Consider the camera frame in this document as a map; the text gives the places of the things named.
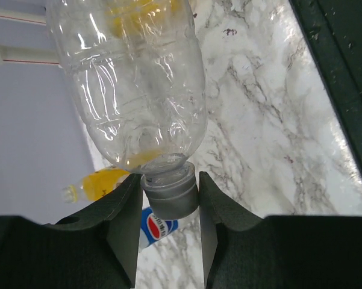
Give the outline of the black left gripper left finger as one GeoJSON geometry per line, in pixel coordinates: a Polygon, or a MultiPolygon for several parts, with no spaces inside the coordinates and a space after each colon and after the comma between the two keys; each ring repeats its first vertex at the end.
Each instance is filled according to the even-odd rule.
{"type": "Polygon", "coordinates": [[[132,174],[56,224],[0,216],[0,288],[133,288],[143,192],[132,174]]]}

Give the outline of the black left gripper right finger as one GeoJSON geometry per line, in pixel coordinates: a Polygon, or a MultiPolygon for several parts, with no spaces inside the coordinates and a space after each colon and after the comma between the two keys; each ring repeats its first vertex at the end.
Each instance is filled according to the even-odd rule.
{"type": "Polygon", "coordinates": [[[199,174],[206,288],[362,288],[362,217],[267,216],[199,174]]]}

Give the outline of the clear bottle blue label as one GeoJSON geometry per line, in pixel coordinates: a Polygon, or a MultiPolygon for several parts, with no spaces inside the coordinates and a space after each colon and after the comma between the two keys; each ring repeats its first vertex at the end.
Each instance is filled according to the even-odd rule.
{"type": "Polygon", "coordinates": [[[154,215],[151,207],[142,210],[140,223],[139,250],[156,243],[179,228],[177,220],[162,220],[154,215]]]}

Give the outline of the yellow bottle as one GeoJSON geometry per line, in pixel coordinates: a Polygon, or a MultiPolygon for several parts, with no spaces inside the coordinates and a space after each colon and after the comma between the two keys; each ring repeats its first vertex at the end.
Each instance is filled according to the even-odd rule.
{"type": "Polygon", "coordinates": [[[62,190],[65,203],[94,202],[115,190],[129,176],[129,172],[115,166],[89,174],[62,190]]]}

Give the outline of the white ribbed bottle cap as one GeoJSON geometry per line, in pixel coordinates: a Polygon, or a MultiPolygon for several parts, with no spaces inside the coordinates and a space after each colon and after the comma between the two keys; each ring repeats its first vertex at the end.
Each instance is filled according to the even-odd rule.
{"type": "Polygon", "coordinates": [[[144,175],[141,186],[154,215],[160,219],[183,219],[199,206],[195,166],[191,162],[170,172],[144,175]]]}

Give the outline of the small clear bottle white cap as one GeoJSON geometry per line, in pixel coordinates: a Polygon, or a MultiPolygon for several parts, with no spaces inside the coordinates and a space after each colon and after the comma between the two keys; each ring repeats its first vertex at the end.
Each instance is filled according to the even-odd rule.
{"type": "Polygon", "coordinates": [[[100,154],[146,175],[182,167],[207,126],[190,3],[48,1],[46,22],[100,154]]]}

